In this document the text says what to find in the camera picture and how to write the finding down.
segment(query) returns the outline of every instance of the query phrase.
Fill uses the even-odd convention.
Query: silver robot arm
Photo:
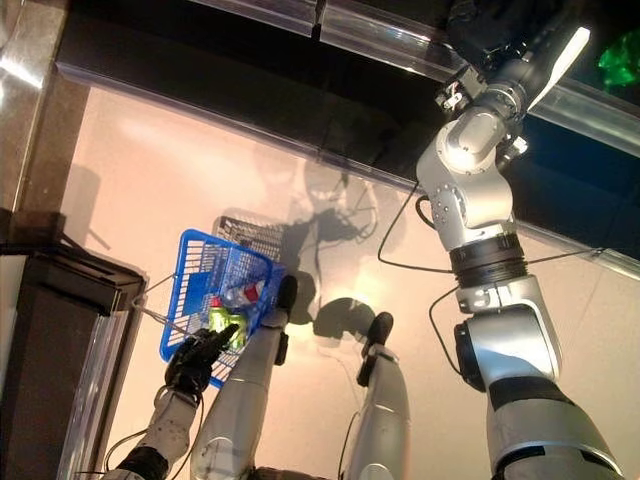
[[[456,350],[464,380],[488,393],[496,480],[622,478],[588,415],[555,383],[560,344],[538,282],[527,273],[511,190],[496,167],[498,144],[514,135],[586,43],[588,31],[572,33],[560,50],[508,62],[417,165],[459,284],[460,310],[471,315],[455,328]]]
[[[165,386],[154,400],[146,433],[127,457],[102,477],[104,480],[164,480],[189,448],[189,429],[211,366],[238,330],[232,324],[216,333],[198,330],[174,353],[165,372]]]

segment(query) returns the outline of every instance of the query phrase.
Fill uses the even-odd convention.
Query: blue basket
[[[193,333],[209,328],[209,305],[214,296],[230,288],[264,280],[260,299],[242,310],[251,336],[260,320],[274,307],[284,267],[249,248],[197,230],[187,230],[180,239],[178,263],[167,318]],[[186,335],[165,325],[160,356],[165,362],[185,340]],[[220,388],[235,365],[240,350],[228,350],[213,365],[211,385]]]

